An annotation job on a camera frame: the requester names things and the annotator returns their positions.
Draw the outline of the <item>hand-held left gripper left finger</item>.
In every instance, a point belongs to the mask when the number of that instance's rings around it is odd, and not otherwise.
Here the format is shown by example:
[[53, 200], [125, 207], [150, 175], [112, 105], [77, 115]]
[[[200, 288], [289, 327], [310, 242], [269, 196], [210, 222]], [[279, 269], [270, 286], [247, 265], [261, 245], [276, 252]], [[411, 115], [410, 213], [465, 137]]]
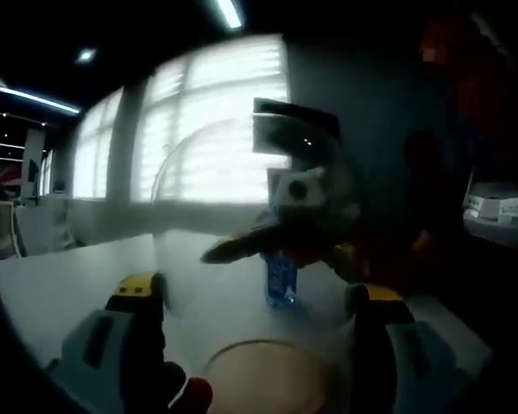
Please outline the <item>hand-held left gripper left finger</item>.
[[157, 376], [163, 366], [165, 280], [158, 272], [122, 279], [102, 309], [64, 339], [60, 385], [91, 413], [156, 413], [165, 407]]

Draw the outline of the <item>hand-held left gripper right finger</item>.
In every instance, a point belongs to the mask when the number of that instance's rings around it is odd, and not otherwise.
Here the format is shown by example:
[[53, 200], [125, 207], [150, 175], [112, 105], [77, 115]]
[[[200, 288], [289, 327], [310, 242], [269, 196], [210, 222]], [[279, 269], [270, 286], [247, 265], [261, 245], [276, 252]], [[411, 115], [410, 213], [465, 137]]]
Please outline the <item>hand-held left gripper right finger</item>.
[[450, 413], [492, 349], [435, 298], [350, 285], [350, 413]]

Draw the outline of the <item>person's left hand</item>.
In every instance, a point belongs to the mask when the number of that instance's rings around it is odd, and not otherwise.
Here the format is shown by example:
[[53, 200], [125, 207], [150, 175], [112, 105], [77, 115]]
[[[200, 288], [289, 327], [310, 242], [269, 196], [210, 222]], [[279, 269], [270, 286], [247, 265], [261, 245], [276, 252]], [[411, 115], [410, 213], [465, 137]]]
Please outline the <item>person's left hand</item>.
[[207, 414], [213, 398], [210, 383], [200, 377], [191, 377], [182, 394], [171, 404], [169, 413]]

